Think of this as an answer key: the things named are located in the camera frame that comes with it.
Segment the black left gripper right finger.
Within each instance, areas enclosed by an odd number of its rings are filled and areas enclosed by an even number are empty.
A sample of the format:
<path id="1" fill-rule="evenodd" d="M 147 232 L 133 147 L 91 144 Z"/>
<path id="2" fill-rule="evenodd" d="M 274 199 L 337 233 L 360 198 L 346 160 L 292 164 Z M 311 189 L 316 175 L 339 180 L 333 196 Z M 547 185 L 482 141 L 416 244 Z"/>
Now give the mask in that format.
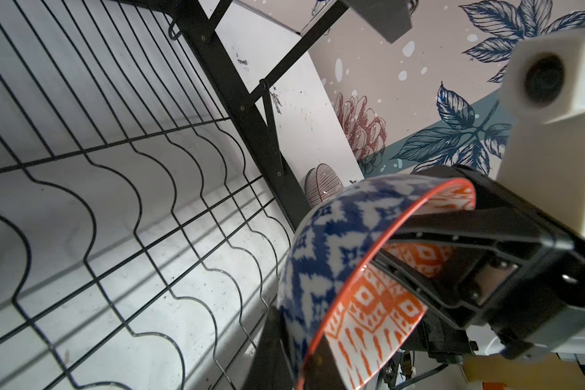
<path id="1" fill-rule="evenodd" d="M 345 390 L 328 340 L 323 336 L 306 369 L 306 390 Z"/>

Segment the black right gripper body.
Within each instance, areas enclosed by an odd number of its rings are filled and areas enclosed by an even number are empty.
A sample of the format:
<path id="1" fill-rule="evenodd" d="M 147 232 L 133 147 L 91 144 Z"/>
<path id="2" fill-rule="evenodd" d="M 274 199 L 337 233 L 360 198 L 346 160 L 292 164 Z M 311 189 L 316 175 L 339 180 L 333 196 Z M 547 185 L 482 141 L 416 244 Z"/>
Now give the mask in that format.
<path id="1" fill-rule="evenodd" d="M 518 270 L 492 295 L 486 322 L 505 358 L 585 354 L 585 237 L 529 201 L 464 165 L 451 172 L 477 191 L 476 222 L 494 240 L 492 256 L 518 257 Z"/>

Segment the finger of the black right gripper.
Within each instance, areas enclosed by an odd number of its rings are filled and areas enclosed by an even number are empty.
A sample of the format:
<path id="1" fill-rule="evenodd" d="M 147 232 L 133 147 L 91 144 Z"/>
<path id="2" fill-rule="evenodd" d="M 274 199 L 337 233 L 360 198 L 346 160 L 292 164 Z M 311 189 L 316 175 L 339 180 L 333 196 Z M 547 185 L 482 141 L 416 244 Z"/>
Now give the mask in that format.
<path id="1" fill-rule="evenodd" d="M 473 211 L 417 214 L 389 244 L 434 244 L 495 254 L 544 254 L 546 230 L 518 203 L 497 199 Z"/>
<path id="2" fill-rule="evenodd" d="M 465 330 L 482 326 L 482 310 L 464 301 L 434 278 L 428 278 L 390 253 L 377 253 L 370 263 L 398 282 L 452 328 Z"/>

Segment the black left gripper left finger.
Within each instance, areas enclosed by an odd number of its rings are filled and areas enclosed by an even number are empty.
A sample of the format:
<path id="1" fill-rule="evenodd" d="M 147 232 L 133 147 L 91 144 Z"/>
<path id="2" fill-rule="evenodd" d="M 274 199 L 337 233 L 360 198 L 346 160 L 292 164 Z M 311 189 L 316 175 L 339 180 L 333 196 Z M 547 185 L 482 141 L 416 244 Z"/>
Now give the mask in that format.
<path id="1" fill-rule="evenodd" d="M 288 333 L 283 316 L 275 305 L 266 313 L 258 349 L 251 364 L 243 389 L 290 390 L 293 372 L 285 346 Z"/>

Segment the orange and blue patterned bowl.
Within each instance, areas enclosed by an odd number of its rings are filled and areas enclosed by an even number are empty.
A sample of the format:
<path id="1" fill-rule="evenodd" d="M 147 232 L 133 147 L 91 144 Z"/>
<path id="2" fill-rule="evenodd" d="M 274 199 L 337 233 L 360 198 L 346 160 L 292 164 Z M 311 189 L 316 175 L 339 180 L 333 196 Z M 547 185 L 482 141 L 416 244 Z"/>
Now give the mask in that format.
<path id="1" fill-rule="evenodd" d="M 380 250 L 433 277 L 453 255 L 447 245 L 393 244 L 414 215 L 472 211 L 463 178 L 383 175 L 348 186 L 316 206 L 295 233 L 280 276 L 277 307 L 295 388 L 309 382 L 310 360 L 326 342 L 336 383 L 362 388 L 396 353 L 427 307 L 372 264 Z"/>

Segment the maroon striped bowl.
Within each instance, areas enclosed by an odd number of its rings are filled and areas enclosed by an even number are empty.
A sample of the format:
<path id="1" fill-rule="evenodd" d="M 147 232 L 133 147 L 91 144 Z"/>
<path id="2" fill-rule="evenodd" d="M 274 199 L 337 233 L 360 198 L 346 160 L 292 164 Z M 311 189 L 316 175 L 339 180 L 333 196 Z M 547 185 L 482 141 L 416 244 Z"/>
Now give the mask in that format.
<path id="1" fill-rule="evenodd" d="M 338 195 L 344 189 L 344 185 L 328 164 L 321 163 L 308 171 L 303 188 L 310 206 L 316 207 Z"/>

